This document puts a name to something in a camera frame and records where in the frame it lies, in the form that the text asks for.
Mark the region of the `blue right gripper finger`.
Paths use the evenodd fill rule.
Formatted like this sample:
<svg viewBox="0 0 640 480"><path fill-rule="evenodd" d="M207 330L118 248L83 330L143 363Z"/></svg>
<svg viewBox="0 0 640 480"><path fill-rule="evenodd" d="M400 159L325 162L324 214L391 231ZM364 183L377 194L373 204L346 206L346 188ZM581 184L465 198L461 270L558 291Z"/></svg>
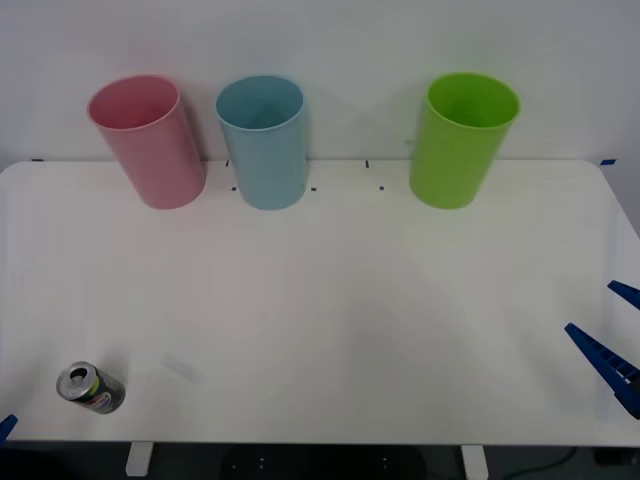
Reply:
<svg viewBox="0 0 640 480"><path fill-rule="evenodd" d="M639 417L639 369L582 329L568 323L565 332L634 418Z"/></svg>
<svg viewBox="0 0 640 480"><path fill-rule="evenodd" d="M611 281L607 288L618 296L623 298L625 301L630 303L635 308L640 308L640 290L634 287L631 287L627 284L621 283L619 281Z"/></svg>

